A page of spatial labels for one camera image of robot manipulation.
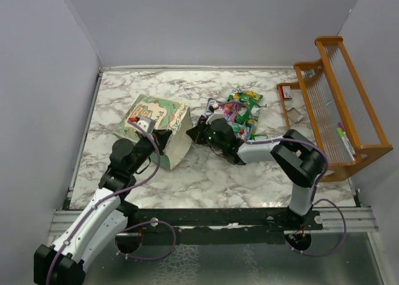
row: white marble surface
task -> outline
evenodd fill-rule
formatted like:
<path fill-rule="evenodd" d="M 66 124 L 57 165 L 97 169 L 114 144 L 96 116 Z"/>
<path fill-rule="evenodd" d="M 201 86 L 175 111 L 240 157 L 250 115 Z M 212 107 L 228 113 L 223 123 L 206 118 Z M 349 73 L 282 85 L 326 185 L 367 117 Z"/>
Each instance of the white marble surface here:
<path fill-rule="evenodd" d="M 97 189 L 117 139 L 112 132 L 139 94 L 188 102 L 195 123 L 208 98 L 226 100 L 240 85 L 264 95 L 267 112 L 259 121 L 259 129 L 275 137 L 286 131 L 276 84 L 295 80 L 293 70 L 104 73 L 70 209 L 84 208 Z M 292 128 L 313 137 L 306 116 Z M 153 168 L 151 165 L 137 180 L 147 177 Z M 288 205 L 291 188 L 291 181 L 276 163 L 233 166 L 208 147 L 192 145 L 174 170 L 160 169 L 151 182 L 133 190 L 127 201 L 142 208 L 279 207 Z M 321 183 L 316 199 L 322 197 L 340 206 L 355 205 L 347 181 Z"/>

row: pile of snack bags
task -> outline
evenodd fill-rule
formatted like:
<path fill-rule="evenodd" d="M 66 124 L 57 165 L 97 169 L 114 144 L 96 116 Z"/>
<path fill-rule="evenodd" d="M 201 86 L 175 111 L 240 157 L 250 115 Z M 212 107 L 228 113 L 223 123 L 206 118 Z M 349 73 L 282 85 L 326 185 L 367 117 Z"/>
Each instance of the pile of snack bags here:
<path fill-rule="evenodd" d="M 242 107 L 238 104 L 227 104 L 220 107 L 223 110 L 224 118 L 227 120 L 228 124 L 232 126 L 234 134 L 237 138 L 244 140 L 245 137 L 251 132 L 252 119 L 251 114 L 255 120 L 254 131 L 249 138 L 250 140 L 256 140 L 257 137 L 266 137 L 265 135 L 260 135 L 256 133 L 257 121 L 259 119 L 259 111 L 265 107 L 265 105 L 260 106 L 260 102 L 263 95 L 255 93 L 250 90 L 241 90 L 239 87 L 234 89 L 228 97 L 228 101 L 235 100 L 244 103 L 249 106 L 249 110 L 246 107 Z M 202 115 L 199 120 L 206 120 L 210 115 L 213 114 L 212 106 L 222 104 L 218 100 L 209 98 L 208 104 L 206 106 L 206 113 Z"/>

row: wooden dish rack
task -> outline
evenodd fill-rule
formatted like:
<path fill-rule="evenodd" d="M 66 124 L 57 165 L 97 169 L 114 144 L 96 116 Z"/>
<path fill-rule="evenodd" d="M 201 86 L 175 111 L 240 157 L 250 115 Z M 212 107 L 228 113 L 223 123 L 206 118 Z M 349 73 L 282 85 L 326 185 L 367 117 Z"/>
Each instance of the wooden dish rack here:
<path fill-rule="evenodd" d="M 318 37 L 321 58 L 294 65 L 298 81 L 278 84 L 288 129 L 290 122 L 281 87 L 302 93 L 316 144 L 327 154 L 329 173 L 321 181 L 343 181 L 392 150 L 340 36 Z M 354 159 L 337 131 L 345 127 Z"/>

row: marker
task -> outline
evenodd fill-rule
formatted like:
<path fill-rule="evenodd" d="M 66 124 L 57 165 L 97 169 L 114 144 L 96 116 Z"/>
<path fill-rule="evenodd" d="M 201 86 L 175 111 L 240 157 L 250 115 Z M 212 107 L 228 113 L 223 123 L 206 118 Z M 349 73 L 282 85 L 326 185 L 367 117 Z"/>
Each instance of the marker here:
<path fill-rule="evenodd" d="M 346 138 L 345 138 L 344 132 L 343 132 L 342 129 L 339 128 L 339 127 L 337 128 L 337 131 L 338 131 L 338 134 L 339 134 L 339 136 L 340 136 L 342 142 L 344 143 L 344 146 L 345 146 L 345 148 L 347 149 L 347 151 L 348 151 L 348 153 L 349 153 L 351 159 L 352 159 L 352 160 L 355 160 L 355 157 L 353 157 L 352 152 L 351 152 L 350 149 L 349 149 L 348 141 L 347 141 Z"/>
<path fill-rule="evenodd" d="M 348 142 L 348 146 L 349 146 L 350 152 L 352 153 L 352 155 L 353 155 L 354 157 L 356 157 L 355 149 L 353 148 L 352 144 L 350 143 L 350 140 L 349 140 L 349 138 L 348 138 L 347 132 L 345 131 L 345 127 L 344 127 L 343 123 L 339 122 L 339 123 L 338 123 L 338 126 L 341 128 L 342 133 L 344 134 L 344 137 L 345 137 L 345 139 L 346 139 L 347 142 Z"/>

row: gray floor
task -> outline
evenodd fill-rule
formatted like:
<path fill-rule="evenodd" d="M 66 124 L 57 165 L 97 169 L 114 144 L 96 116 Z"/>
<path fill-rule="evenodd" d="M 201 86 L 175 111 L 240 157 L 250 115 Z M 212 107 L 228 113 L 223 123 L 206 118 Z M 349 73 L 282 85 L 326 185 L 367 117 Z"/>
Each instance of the gray floor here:
<path fill-rule="evenodd" d="M 315 234 L 311 251 L 334 247 L 342 234 Z M 156 256 L 168 247 L 143 247 Z M 116 256 L 108 245 L 87 273 L 85 284 L 166 285 L 379 285 L 383 284 L 367 233 L 349 233 L 337 253 L 323 258 L 295 254 L 286 245 L 178 246 L 168 258 L 144 263 Z"/>

